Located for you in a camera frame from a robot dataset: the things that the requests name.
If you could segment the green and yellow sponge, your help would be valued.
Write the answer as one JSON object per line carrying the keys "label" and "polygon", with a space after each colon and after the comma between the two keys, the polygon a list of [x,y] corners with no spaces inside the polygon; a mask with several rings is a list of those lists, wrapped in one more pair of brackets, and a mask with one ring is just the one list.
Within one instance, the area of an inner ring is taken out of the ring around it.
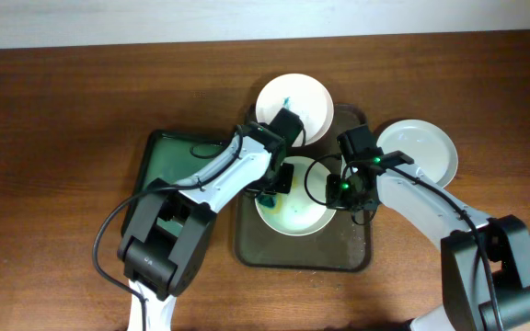
{"label": "green and yellow sponge", "polygon": [[262,212],[277,213],[279,211],[278,197],[276,194],[260,193],[255,202],[257,208]]}

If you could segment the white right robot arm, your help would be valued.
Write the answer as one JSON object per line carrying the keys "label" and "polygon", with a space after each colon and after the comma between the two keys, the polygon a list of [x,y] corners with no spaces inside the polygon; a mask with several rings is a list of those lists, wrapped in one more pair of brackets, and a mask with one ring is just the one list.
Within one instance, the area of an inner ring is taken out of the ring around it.
{"label": "white right robot arm", "polygon": [[375,158],[327,179],[331,209],[396,211],[441,257],[442,303],[402,330],[510,330],[530,322],[530,233],[514,215],[467,206],[414,163]]}

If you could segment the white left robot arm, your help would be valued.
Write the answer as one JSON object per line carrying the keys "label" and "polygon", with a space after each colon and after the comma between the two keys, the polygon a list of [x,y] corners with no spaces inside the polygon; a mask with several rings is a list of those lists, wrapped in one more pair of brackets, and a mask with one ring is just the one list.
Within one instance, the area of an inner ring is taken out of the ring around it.
{"label": "white left robot arm", "polygon": [[255,122],[239,126],[202,169],[173,184],[157,178],[129,198],[135,208],[117,256],[142,314],[133,330],[170,328],[175,301],[202,265],[218,212],[248,187],[272,191],[302,131]]}

